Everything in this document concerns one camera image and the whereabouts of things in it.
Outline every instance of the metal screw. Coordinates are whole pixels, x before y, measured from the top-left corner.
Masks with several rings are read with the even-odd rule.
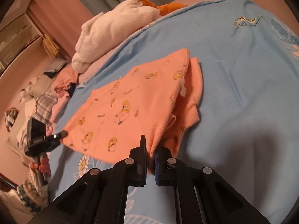
[[[98,175],[99,174],[99,170],[97,168],[93,168],[89,171],[90,175]]]
[[[132,158],[127,158],[127,159],[125,160],[125,163],[126,163],[126,164],[133,164],[133,163],[134,163],[134,159],[132,159]]]
[[[210,169],[209,167],[204,167],[204,169],[202,170],[205,174],[210,174],[212,173],[212,169]]]
[[[167,162],[170,163],[170,164],[175,164],[176,163],[176,159],[173,158],[173,157],[170,157],[167,159]]]

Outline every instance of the clothing tag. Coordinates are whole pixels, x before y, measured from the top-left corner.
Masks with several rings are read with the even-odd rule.
[[[187,91],[187,89],[185,88],[185,86],[183,86],[183,87],[181,88],[181,91],[180,91],[180,95],[181,95],[183,98],[186,96],[186,91]]]
[[[81,82],[81,83],[77,86],[77,88],[83,88],[83,87],[85,87],[85,83],[84,83],[84,82]]]
[[[181,90],[180,90],[180,95],[184,98],[186,96],[186,91],[187,89],[185,88],[185,78],[182,80],[181,83]]]

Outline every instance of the cartoon print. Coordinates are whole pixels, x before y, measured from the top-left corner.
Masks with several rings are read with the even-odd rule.
[[[258,18],[253,18],[253,19],[239,17],[234,24],[235,30],[231,37],[233,37],[235,35],[236,31],[241,27],[246,27],[246,26],[256,27],[261,19],[265,19],[265,18],[263,16],[260,16]]]
[[[125,95],[125,94],[128,94],[128,93],[130,93],[130,92],[132,92],[132,91],[133,91],[133,88],[131,88],[128,92],[124,93],[124,95]]]
[[[79,125],[84,125],[85,122],[86,122],[86,121],[85,121],[85,118],[84,118],[84,117],[80,117],[80,118],[79,118],[79,121],[78,121],[78,124],[79,124]]]
[[[134,76],[134,74],[135,74],[136,72],[138,72],[138,71],[139,71],[139,68],[136,68],[136,69],[133,71],[132,76]]]
[[[292,53],[292,56],[299,60],[299,37],[278,18],[272,18],[270,26],[277,32],[278,38]]]
[[[150,74],[147,74],[145,76],[146,79],[155,79],[157,77],[157,72],[154,72],[154,73],[150,73]]]
[[[247,22],[249,22],[249,23],[251,23],[251,24],[254,24],[254,23],[257,21],[257,18],[247,19],[247,18],[245,18],[245,17],[239,17],[239,18],[236,20],[234,26],[236,27],[238,24],[240,24],[241,22],[244,22],[244,21],[247,21]]]
[[[185,71],[185,66],[180,66],[179,69],[174,73],[173,78],[174,80],[178,80],[179,78],[183,78],[183,73]]]
[[[85,173],[88,171],[88,164],[89,164],[90,157],[83,154],[78,166],[78,177],[81,178]]]
[[[98,101],[98,99],[92,100],[92,102],[90,103],[90,105],[93,105],[93,103],[95,103],[96,101]]]
[[[116,149],[116,142],[117,139],[115,137],[112,137],[108,142],[108,152],[114,152]]]
[[[137,93],[140,89],[140,86],[137,86],[136,89],[135,89],[135,93]]]
[[[135,118],[139,115],[139,110],[136,110],[136,113],[134,114]]]
[[[113,107],[113,106],[115,105],[115,99],[116,99],[116,98],[113,98],[113,99],[111,100],[111,102],[110,102],[111,107]]]
[[[119,125],[125,121],[130,115],[130,103],[128,100],[123,102],[123,106],[119,114],[115,116],[114,122]]]
[[[170,96],[170,100],[172,101],[171,105],[174,105],[174,103],[175,103],[175,94]]]
[[[108,91],[108,94],[110,94],[110,95],[113,94],[118,89],[119,85],[120,85],[120,81],[116,81],[115,84],[114,84],[114,86],[113,86],[113,88],[111,88]]]
[[[82,147],[84,151],[86,152],[90,148],[90,142],[92,141],[93,133],[88,132],[82,141]]]

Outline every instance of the shirt sleeve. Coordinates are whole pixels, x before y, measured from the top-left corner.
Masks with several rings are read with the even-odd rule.
[[[16,195],[25,208],[37,214],[49,204],[49,185],[39,186],[37,174],[30,169],[28,178],[17,187]]]

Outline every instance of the cartoon character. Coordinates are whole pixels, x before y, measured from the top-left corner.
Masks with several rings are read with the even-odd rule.
[[[114,152],[116,149],[117,139],[112,137],[108,142],[108,152]]]
[[[125,92],[124,95],[126,95],[126,94],[128,94],[128,93],[130,93],[132,91],[133,91],[133,88],[131,88],[129,91]]]
[[[185,71],[185,66],[180,66],[179,69],[174,73],[173,78],[174,80],[178,80],[179,78],[183,78],[183,73]]]
[[[140,86],[137,86],[136,89],[135,89],[135,93],[137,93],[140,89]]]
[[[136,113],[134,114],[135,118],[139,115],[139,110],[136,110]]]
[[[84,125],[85,122],[86,122],[86,121],[85,121],[85,118],[84,118],[84,117],[80,117],[80,118],[79,118],[79,121],[78,121],[78,124],[79,124],[79,125]]]
[[[113,88],[111,88],[109,91],[108,91],[108,94],[113,94],[119,87],[119,84],[120,84],[120,81],[116,81]]]
[[[84,151],[86,152],[90,148],[90,142],[92,141],[93,133],[88,132],[82,141],[82,147]]]
[[[110,102],[111,107],[113,107],[113,106],[115,105],[115,99],[116,99],[116,98],[113,98],[113,99],[111,100],[111,102]]]
[[[98,101],[98,99],[94,99],[91,101],[90,105],[93,105],[93,103],[95,103],[96,101]]]
[[[115,116],[114,122],[119,125],[130,116],[130,103],[128,100],[123,102],[123,106],[119,114]]]
[[[133,71],[132,76],[134,76],[134,74],[135,74],[136,72],[138,72],[138,71],[139,71],[139,68],[136,68],[136,69]]]
[[[171,105],[174,105],[174,103],[175,103],[175,94],[170,96],[170,100],[172,101]]]
[[[146,79],[155,79],[157,77],[157,72],[154,72],[154,73],[150,73],[150,74],[147,74],[145,76]]]

